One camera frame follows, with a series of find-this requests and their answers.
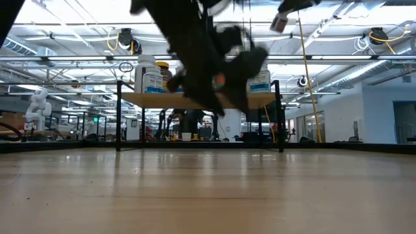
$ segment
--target ceiling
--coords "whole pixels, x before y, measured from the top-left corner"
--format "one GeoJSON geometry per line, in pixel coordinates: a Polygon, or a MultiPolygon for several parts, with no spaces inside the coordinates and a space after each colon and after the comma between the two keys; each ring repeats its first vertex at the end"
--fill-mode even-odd
{"type": "MultiPolygon", "coordinates": [[[[165,55],[168,44],[164,41],[157,26],[147,12],[139,16],[129,14],[130,0],[44,0],[46,9],[34,3],[36,0],[26,0],[19,13],[9,36],[23,43],[29,48],[47,47],[60,56],[77,55],[128,55],[129,52],[118,48],[109,49],[116,44],[115,37],[121,28],[132,28],[133,35],[142,44],[143,54],[165,55]]],[[[374,6],[375,2],[344,3],[342,1],[323,1],[321,5],[300,12],[302,29],[308,55],[366,55],[387,53],[384,45],[366,44],[359,37],[369,33],[373,27],[382,27],[389,38],[401,39],[391,42],[395,47],[416,34],[416,1],[406,1],[406,6],[400,6],[403,1],[387,1],[384,6],[374,6]]],[[[252,1],[250,9],[230,5],[225,11],[214,17],[218,27],[239,24],[251,29],[255,41],[267,47],[271,55],[301,55],[299,22],[296,13],[289,14],[294,20],[288,25],[283,34],[276,34],[268,28],[273,20],[280,2],[252,1]]],[[[0,50],[1,56],[21,56],[7,48],[0,50]]],[[[177,61],[171,60],[170,70],[175,73],[177,61]]],[[[9,62],[9,66],[23,69],[38,77],[46,76],[46,69],[37,68],[35,63],[9,62]]],[[[79,79],[88,82],[115,81],[123,73],[118,70],[118,64],[104,64],[89,62],[89,66],[99,65],[97,69],[70,69],[60,73],[62,69],[48,68],[51,75],[56,75],[55,82],[79,79]]],[[[59,65],[74,65],[59,62],[59,65]]],[[[314,83],[324,83],[338,73],[351,68],[354,64],[347,62],[339,65],[328,62],[326,64],[310,64],[309,74],[314,83]]],[[[272,79],[279,79],[281,91],[299,90],[297,79],[305,75],[302,64],[269,64],[268,69],[272,79]]],[[[125,81],[133,73],[123,76],[125,81]]],[[[115,86],[108,86],[107,90],[114,90],[115,86]]]]}

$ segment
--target white bottle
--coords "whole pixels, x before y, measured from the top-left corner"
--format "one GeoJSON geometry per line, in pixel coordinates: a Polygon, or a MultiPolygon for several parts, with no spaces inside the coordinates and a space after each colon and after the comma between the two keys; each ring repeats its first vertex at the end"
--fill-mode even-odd
{"type": "Polygon", "coordinates": [[[267,64],[264,63],[260,72],[247,80],[247,93],[271,92],[270,82],[270,71],[267,69],[267,64]]]}
{"type": "Polygon", "coordinates": [[[146,73],[143,75],[142,93],[166,93],[166,90],[163,88],[163,75],[159,66],[148,66],[146,68],[146,73]]]}
{"type": "Polygon", "coordinates": [[[151,55],[139,55],[138,65],[135,70],[135,92],[142,93],[143,88],[143,75],[146,73],[147,68],[154,67],[156,63],[155,57],[151,55]]]}

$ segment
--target ceiling light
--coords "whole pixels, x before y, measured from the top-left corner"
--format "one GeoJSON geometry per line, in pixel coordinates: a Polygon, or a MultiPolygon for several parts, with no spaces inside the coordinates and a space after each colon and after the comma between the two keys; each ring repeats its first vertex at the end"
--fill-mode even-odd
{"type": "Polygon", "coordinates": [[[416,55],[380,55],[379,59],[416,59],[416,55]]]}
{"type": "Polygon", "coordinates": [[[104,56],[80,56],[80,57],[48,57],[51,61],[71,61],[71,60],[106,60],[104,56]]]}
{"type": "Polygon", "coordinates": [[[337,95],[341,94],[340,92],[313,92],[313,95],[337,95]]]}
{"type": "Polygon", "coordinates": [[[268,57],[267,57],[267,59],[276,59],[276,60],[278,60],[278,59],[281,59],[281,60],[283,60],[283,59],[303,59],[303,56],[292,56],[292,55],[289,55],[289,56],[287,56],[287,55],[269,55],[268,57]]]}
{"type": "Polygon", "coordinates": [[[172,56],[170,56],[170,55],[156,55],[155,59],[157,59],[157,60],[161,60],[161,59],[169,60],[169,59],[172,59],[172,56]]]}
{"type": "Polygon", "coordinates": [[[114,56],[114,60],[138,60],[138,56],[114,56]]]}
{"type": "Polygon", "coordinates": [[[104,50],[104,53],[109,53],[110,55],[114,56],[114,53],[109,50],[104,50]]]}
{"type": "Polygon", "coordinates": [[[302,94],[301,92],[280,92],[281,95],[298,95],[302,94]]]}
{"type": "Polygon", "coordinates": [[[312,56],[312,59],[371,59],[371,55],[325,55],[325,56],[312,56]]]}
{"type": "Polygon", "coordinates": [[[73,103],[79,104],[79,105],[91,105],[92,103],[89,101],[72,101],[73,103]]]}
{"type": "Polygon", "coordinates": [[[50,93],[49,95],[77,95],[77,93],[50,93]]]}
{"type": "Polygon", "coordinates": [[[42,88],[40,88],[37,85],[30,85],[30,84],[21,84],[21,85],[18,85],[18,87],[20,87],[20,88],[26,88],[28,90],[39,90],[39,89],[42,89],[42,88]]]}
{"type": "Polygon", "coordinates": [[[63,97],[53,96],[53,98],[61,100],[61,101],[68,101],[67,99],[65,99],[63,97]]]}
{"type": "Polygon", "coordinates": [[[41,61],[41,57],[0,57],[0,61],[41,61]]]}
{"type": "Polygon", "coordinates": [[[300,103],[292,102],[292,103],[281,103],[282,105],[300,105],[300,103]]]}
{"type": "Polygon", "coordinates": [[[110,95],[114,93],[109,92],[87,92],[87,93],[81,93],[82,95],[110,95]]]}

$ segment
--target white wall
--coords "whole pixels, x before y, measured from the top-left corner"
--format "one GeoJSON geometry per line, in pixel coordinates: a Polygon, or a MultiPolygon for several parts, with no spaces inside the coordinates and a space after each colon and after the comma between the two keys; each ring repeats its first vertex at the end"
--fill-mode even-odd
{"type": "MultiPolygon", "coordinates": [[[[363,97],[361,89],[361,84],[356,84],[352,89],[341,90],[340,95],[327,95],[319,99],[317,112],[324,111],[326,142],[348,140],[354,136],[354,121],[359,122],[358,132],[360,138],[365,138],[364,126],[363,124],[360,126],[360,123],[363,123],[363,97]]],[[[304,104],[301,105],[300,109],[287,111],[286,119],[290,120],[312,113],[312,104],[304,104]]]]}
{"type": "Polygon", "coordinates": [[[241,112],[235,109],[224,109],[224,112],[226,115],[218,118],[218,133],[221,139],[228,138],[230,142],[234,142],[233,137],[241,135],[241,112]]]}
{"type": "Polygon", "coordinates": [[[363,87],[366,142],[396,144],[394,101],[416,101],[414,88],[363,87]]]}

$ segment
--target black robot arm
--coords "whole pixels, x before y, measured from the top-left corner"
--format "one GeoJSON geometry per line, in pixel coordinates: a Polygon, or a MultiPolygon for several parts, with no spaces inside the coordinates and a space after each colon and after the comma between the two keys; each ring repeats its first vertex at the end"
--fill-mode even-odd
{"type": "Polygon", "coordinates": [[[315,5],[319,5],[322,0],[284,0],[278,8],[278,14],[273,19],[270,29],[282,33],[287,23],[287,15],[303,10],[315,5]]]}
{"type": "Polygon", "coordinates": [[[156,133],[155,133],[155,139],[156,140],[160,140],[160,139],[164,138],[164,136],[165,136],[165,134],[163,134],[163,132],[165,130],[165,129],[163,129],[163,123],[165,121],[166,111],[167,111],[167,109],[163,109],[159,113],[159,126],[157,128],[156,133]]]}

